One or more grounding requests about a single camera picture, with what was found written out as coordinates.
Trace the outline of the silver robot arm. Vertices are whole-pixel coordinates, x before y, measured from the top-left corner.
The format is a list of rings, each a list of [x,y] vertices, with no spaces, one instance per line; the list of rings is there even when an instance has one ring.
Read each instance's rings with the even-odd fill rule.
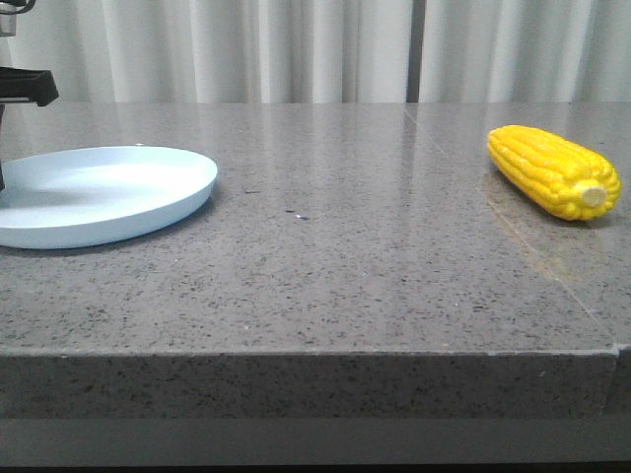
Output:
[[[36,0],[1,1],[1,37],[15,36],[17,18],[35,7]],[[49,70],[1,68],[1,114],[7,103],[35,103],[47,106],[59,97]]]

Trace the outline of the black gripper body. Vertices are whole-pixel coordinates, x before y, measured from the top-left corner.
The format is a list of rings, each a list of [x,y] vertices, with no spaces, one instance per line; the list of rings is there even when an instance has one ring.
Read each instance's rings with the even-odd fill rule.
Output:
[[[1,103],[32,102],[47,106],[59,97],[49,70],[1,68]]]

